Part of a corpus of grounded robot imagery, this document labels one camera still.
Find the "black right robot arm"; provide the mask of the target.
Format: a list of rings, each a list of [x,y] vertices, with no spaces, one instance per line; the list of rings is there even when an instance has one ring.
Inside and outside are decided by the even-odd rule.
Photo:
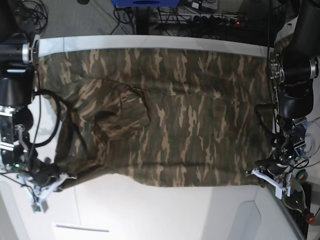
[[[49,158],[41,161],[37,148],[48,144],[30,139],[34,97],[54,94],[36,86],[40,33],[22,0],[0,3],[0,169],[17,175],[34,212],[48,210],[47,198],[69,178]]]

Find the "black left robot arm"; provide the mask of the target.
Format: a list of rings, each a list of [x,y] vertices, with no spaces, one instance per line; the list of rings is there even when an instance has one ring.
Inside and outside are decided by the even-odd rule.
[[[275,188],[278,199],[289,197],[292,171],[307,163],[307,115],[314,106],[313,80],[320,73],[320,2],[303,0],[290,43],[268,53],[267,83],[271,102],[257,104],[254,113],[274,148],[267,159],[256,161],[248,175]]]

